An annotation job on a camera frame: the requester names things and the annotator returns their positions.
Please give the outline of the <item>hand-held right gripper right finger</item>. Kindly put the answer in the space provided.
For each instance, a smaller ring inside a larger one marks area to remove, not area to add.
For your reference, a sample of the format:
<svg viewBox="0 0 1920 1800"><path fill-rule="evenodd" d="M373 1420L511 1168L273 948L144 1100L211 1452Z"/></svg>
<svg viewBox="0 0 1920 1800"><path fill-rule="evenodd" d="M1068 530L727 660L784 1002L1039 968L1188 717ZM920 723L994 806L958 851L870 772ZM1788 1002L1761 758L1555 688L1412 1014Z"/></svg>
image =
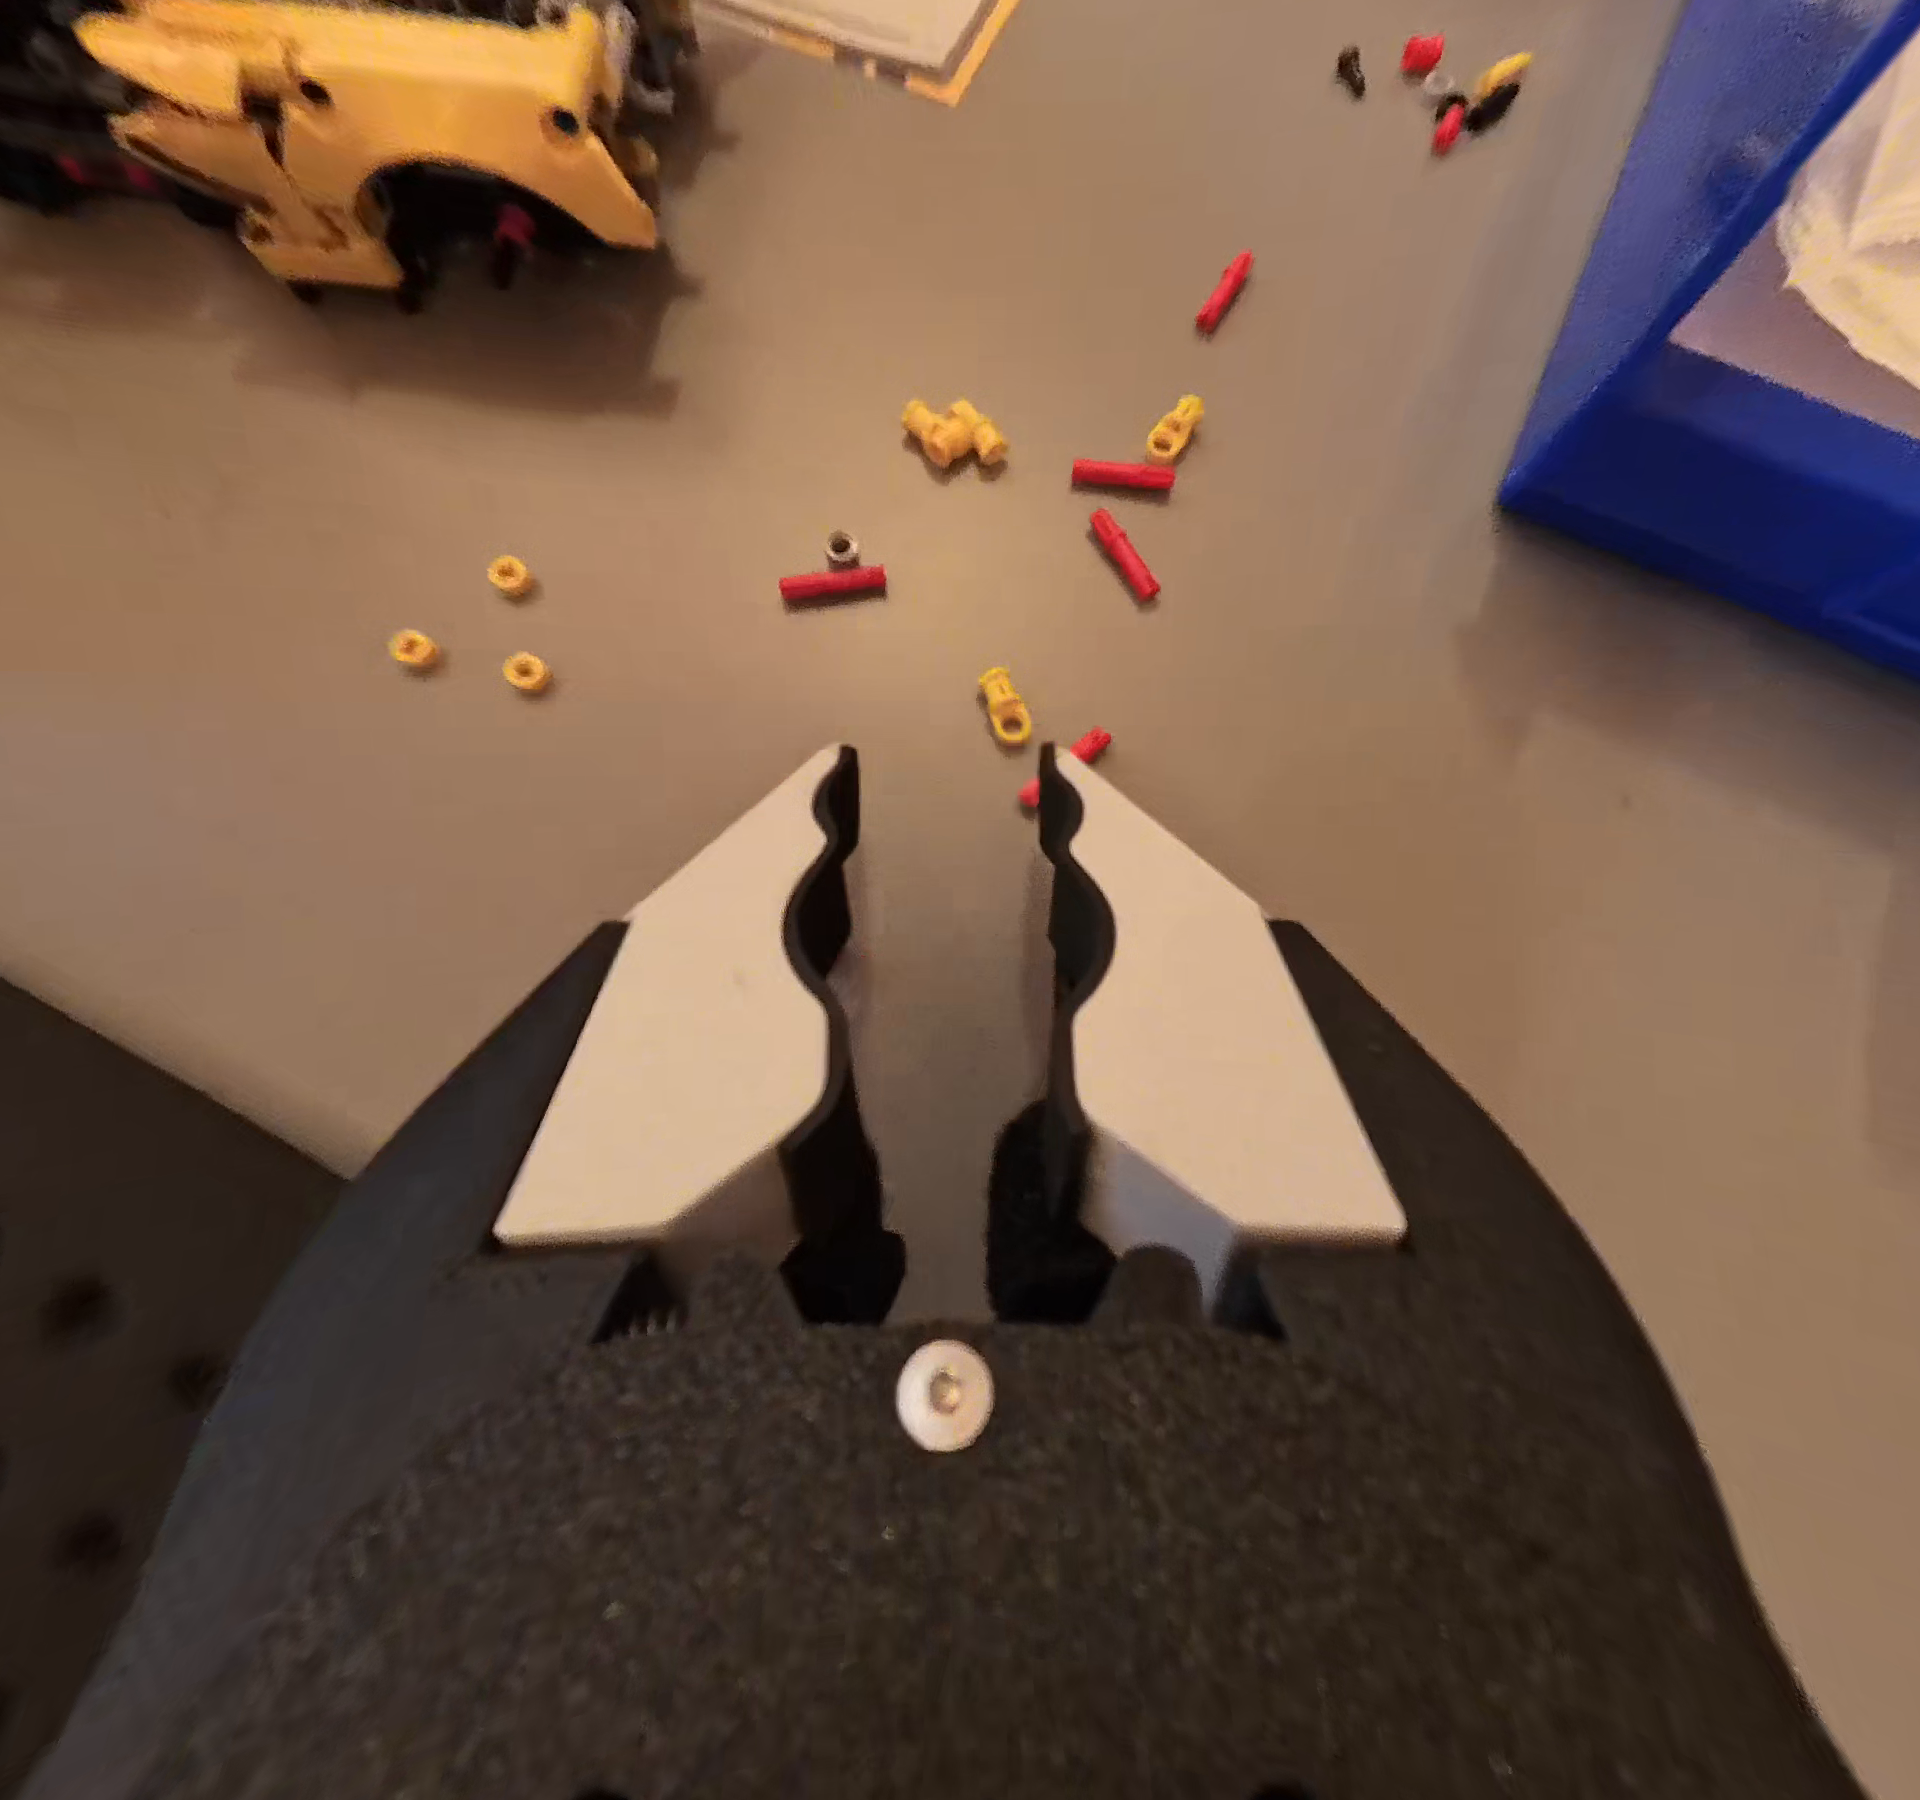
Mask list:
<svg viewBox="0 0 1920 1800"><path fill-rule="evenodd" d="M1404 1197L1260 900L1061 745L1039 754L1037 836L1054 1028L1039 1100L989 1164L989 1313L1082 1327L1149 1259L1218 1320L1267 1250L1404 1250Z"/></svg>

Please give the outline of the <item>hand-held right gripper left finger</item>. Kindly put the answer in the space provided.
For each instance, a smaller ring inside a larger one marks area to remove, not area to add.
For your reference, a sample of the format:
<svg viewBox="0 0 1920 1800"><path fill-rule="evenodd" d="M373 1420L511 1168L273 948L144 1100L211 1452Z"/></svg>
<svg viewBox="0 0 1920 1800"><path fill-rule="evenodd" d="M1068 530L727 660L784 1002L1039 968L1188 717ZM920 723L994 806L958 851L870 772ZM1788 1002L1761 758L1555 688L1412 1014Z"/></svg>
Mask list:
<svg viewBox="0 0 1920 1800"><path fill-rule="evenodd" d="M816 745L625 913L500 1250L638 1250L675 1287L764 1259L816 1327L893 1313L905 1241L836 993L856 836L856 745Z"/></svg>

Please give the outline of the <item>yellow toy brick car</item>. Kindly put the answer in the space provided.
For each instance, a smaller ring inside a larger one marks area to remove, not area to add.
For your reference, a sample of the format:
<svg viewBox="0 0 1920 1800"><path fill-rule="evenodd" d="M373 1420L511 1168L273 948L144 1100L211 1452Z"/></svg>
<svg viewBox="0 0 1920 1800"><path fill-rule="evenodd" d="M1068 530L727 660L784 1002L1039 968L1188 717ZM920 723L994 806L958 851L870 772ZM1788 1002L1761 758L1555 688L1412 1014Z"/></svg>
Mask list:
<svg viewBox="0 0 1920 1800"><path fill-rule="evenodd" d="M0 0L0 198L168 203L288 298L655 253L698 0Z"/></svg>

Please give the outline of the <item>grey desk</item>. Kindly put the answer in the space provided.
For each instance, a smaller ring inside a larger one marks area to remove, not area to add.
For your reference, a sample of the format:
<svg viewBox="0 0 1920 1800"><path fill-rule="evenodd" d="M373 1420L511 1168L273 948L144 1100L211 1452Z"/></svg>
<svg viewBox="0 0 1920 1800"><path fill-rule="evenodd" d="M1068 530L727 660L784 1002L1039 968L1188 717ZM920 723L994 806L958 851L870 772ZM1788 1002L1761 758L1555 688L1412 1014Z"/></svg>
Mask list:
<svg viewBox="0 0 1920 1800"><path fill-rule="evenodd" d="M711 36L667 259L416 318L7 205L7 978L355 1168L851 743L904 1313L982 1311L1049 993L1010 666L1531 1152L1915 1796L1915 688L1491 510L1676 7L1024 0L961 104ZM1539 56L1448 163L1411 36ZM1068 487L1181 396L1176 491ZM831 530L883 596L784 610Z"/></svg>

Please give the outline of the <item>dark perforated panel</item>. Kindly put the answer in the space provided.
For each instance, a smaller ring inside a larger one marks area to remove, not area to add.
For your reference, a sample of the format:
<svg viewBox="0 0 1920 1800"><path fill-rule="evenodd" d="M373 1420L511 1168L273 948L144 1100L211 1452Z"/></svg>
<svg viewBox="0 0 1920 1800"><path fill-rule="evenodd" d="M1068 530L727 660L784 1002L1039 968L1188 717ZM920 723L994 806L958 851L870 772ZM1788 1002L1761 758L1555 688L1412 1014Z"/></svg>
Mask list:
<svg viewBox="0 0 1920 1800"><path fill-rule="evenodd" d="M134 1604L182 1462L343 1180L0 986L0 1790Z"/></svg>

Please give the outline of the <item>blue plastic bin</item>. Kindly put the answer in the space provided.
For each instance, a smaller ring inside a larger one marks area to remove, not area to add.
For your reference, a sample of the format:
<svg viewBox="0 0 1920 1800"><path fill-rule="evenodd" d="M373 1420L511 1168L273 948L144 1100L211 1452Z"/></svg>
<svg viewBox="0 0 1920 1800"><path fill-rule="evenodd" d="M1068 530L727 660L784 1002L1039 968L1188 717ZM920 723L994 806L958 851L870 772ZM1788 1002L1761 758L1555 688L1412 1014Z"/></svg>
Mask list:
<svg viewBox="0 0 1920 1800"><path fill-rule="evenodd" d="M1901 56L1915 0L1681 0L1502 514L1915 681L1915 415L1767 299L1794 185Z"/></svg>

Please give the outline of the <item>pile of small brick pieces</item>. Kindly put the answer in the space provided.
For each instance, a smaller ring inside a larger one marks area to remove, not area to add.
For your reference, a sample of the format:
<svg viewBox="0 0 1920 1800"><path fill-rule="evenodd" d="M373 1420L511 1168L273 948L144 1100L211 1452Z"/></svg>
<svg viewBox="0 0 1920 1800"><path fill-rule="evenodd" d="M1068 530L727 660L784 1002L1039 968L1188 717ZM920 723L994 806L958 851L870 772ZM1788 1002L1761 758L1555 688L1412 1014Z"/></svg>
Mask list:
<svg viewBox="0 0 1920 1800"><path fill-rule="evenodd" d="M1448 36L1411 36L1396 56L1396 78L1425 102L1430 156L1448 163L1466 140L1491 133L1514 102L1524 96L1539 56L1514 51L1491 62L1481 78L1457 82L1448 66Z"/></svg>

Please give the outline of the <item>crumpled white plastic bags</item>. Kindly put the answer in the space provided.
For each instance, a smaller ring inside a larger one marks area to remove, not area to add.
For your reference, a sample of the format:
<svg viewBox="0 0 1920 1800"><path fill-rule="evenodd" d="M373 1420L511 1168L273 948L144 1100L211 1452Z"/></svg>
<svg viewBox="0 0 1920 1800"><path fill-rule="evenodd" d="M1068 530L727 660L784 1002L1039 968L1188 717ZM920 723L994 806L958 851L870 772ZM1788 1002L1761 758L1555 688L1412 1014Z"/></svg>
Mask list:
<svg viewBox="0 0 1920 1800"><path fill-rule="evenodd" d="M1788 292L1850 349L1920 383L1920 42L1908 42L1796 170L1778 247Z"/></svg>

